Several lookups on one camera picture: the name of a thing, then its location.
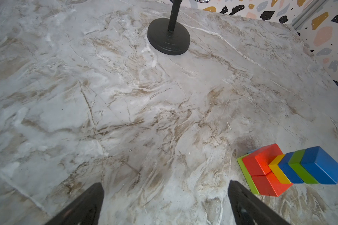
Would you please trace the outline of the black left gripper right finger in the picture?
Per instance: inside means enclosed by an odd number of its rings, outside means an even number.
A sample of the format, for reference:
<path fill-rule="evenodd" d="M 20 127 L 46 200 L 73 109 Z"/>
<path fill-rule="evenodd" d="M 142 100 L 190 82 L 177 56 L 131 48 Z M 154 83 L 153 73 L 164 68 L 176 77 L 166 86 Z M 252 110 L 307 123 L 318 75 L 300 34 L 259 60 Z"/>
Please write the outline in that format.
<path fill-rule="evenodd" d="M 289 224 L 238 181 L 230 181 L 228 197 L 237 225 Z"/>

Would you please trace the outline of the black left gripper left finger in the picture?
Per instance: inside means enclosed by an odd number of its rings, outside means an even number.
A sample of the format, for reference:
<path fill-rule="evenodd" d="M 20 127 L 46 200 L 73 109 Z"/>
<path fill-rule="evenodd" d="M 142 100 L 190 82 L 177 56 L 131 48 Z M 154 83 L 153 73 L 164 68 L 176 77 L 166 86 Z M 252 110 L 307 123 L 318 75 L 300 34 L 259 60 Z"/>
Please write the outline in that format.
<path fill-rule="evenodd" d="M 100 182 L 93 184 L 46 225 L 97 225 L 104 200 Z"/>

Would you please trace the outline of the small blue wood cube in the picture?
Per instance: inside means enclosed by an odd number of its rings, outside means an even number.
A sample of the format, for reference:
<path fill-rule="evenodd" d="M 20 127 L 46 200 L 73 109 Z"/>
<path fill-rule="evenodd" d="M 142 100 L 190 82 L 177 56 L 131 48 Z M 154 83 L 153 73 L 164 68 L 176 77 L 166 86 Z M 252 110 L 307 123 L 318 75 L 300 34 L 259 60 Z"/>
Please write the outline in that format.
<path fill-rule="evenodd" d="M 300 176 L 289 166 L 289 161 L 292 158 L 294 152 L 285 154 L 283 159 L 279 162 L 278 166 L 288 178 L 288 180 L 293 184 L 302 184 L 304 181 Z"/>

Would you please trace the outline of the small yellow wood cube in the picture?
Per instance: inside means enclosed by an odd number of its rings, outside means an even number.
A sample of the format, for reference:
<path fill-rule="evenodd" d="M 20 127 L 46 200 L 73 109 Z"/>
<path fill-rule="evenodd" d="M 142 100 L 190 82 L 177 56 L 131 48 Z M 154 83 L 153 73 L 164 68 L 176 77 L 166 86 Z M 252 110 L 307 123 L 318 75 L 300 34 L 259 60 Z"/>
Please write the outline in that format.
<path fill-rule="evenodd" d="M 291 181 L 286 177 L 284 172 L 279 167 L 279 163 L 284 158 L 284 154 L 276 156 L 270 163 L 269 168 L 274 173 L 276 178 L 279 180 L 281 184 L 291 184 Z"/>

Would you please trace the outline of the lime green long wood block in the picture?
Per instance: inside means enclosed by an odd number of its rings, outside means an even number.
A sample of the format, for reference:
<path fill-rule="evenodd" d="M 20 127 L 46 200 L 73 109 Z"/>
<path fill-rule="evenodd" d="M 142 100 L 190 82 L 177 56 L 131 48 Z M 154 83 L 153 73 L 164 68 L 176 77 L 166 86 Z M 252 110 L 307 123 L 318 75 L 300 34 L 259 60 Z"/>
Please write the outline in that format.
<path fill-rule="evenodd" d="M 241 169 L 241 171 L 242 171 L 242 173 L 243 173 L 243 175 L 244 175 L 244 177 L 245 177 L 245 179 L 247 181 L 247 184 L 249 186 L 250 191 L 253 194 L 255 194 L 255 195 L 259 195 L 260 193 L 259 193 L 259 191 L 258 191 L 258 189 L 257 189 L 257 187 L 256 187 L 256 185 L 255 185 L 255 183 L 254 183 L 251 175 L 249 174 L 249 172 L 248 172 L 245 164 L 243 163 L 243 158 L 245 158 L 247 155 L 248 154 L 243 155 L 243 156 L 237 158 L 237 162 L 238 162 L 238 165 L 239 165 L 239 167 L 240 167 L 240 169 Z"/>

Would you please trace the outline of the small green wood cube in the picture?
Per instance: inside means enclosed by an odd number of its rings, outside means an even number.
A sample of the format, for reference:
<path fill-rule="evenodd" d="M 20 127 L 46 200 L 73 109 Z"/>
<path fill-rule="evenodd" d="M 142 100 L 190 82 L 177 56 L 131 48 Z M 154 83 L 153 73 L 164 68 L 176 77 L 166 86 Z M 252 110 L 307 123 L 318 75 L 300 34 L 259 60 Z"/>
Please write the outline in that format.
<path fill-rule="evenodd" d="M 293 170 L 290 181 L 294 184 L 318 184 L 319 182 L 301 165 L 305 149 L 293 152 L 288 165 Z"/>

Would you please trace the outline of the red rectangular wood block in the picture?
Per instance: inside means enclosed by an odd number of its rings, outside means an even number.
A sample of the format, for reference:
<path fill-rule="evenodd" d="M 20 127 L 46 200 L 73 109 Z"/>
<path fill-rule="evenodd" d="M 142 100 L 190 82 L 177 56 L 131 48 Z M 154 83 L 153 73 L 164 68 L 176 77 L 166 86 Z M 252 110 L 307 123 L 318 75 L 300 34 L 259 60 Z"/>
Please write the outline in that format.
<path fill-rule="evenodd" d="M 252 176 L 252 180 L 259 193 L 264 196 L 278 197 L 293 185 L 293 183 L 281 184 L 273 172 L 264 176 Z"/>

